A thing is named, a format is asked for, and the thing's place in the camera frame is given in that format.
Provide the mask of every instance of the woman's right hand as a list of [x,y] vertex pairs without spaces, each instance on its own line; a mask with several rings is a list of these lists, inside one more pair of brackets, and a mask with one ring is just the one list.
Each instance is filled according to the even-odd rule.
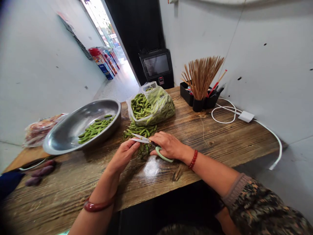
[[[149,139],[161,146],[162,150],[160,150],[160,153],[164,157],[168,159],[178,159],[185,164],[190,164],[192,161],[194,150],[181,143],[171,134],[161,131],[155,133],[155,135],[151,136]],[[153,150],[150,155],[157,155],[157,152]]]

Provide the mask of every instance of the scissors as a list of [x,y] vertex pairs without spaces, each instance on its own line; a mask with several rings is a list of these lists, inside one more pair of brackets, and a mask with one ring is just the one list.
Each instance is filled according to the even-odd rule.
[[141,143],[145,143],[145,144],[151,144],[153,147],[155,147],[156,149],[156,152],[157,154],[159,155],[160,158],[162,158],[163,160],[165,161],[168,161],[170,163],[172,163],[174,160],[172,159],[168,159],[166,157],[164,157],[161,153],[160,153],[160,150],[162,150],[162,148],[160,146],[158,146],[155,142],[149,140],[148,138],[146,137],[143,137],[141,135],[138,135],[138,134],[134,134],[132,133],[134,136],[136,136],[137,138],[139,139],[131,139],[131,140],[134,140],[134,141],[137,141],[137,142],[141,142]]

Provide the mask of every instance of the green scissor handle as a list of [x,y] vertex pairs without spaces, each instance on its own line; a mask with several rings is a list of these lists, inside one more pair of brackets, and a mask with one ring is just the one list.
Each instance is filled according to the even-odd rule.
[[172,163],[172,162],[174,161],[174,160],[172,160],[172,159],[168,159],[168,158],[164,157],[164,156],[160,153],[160,150],[162,150],[162,148],[159,147],[159,146],[156,146],[156,152],[157,152],[157,154],[160,156],[160,158],[162,158],[163,160],[168,161],[168,162],[170,162],[170,163]]

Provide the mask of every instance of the bag of meat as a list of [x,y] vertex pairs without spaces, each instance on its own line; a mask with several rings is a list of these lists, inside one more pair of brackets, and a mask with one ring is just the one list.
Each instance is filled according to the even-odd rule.
[[26,127],[26,136],[23,143],[24,148],[41,146],[49,131],[60,122],[67,114],[59,114],[51,118],[42,118]]

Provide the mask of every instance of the plastic bag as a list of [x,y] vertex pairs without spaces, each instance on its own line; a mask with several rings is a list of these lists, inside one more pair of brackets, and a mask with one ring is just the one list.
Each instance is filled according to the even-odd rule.
[[175,105],[171,96],[156,82],[150,82],[141,87],[141,93],[143,93],[151,104],[150,115],[141,119],[136,119],[133,109],[131,107],[132,100],[135,96],[126,100],[128,105],[128,115],[132,122],[136,126],[150,126],[162,122],[175,114]]
[[32,148],[41,146],[49,131],[67,114],[59,114],[51,118],[39,119],[26,127],[26,136],[22,147]]

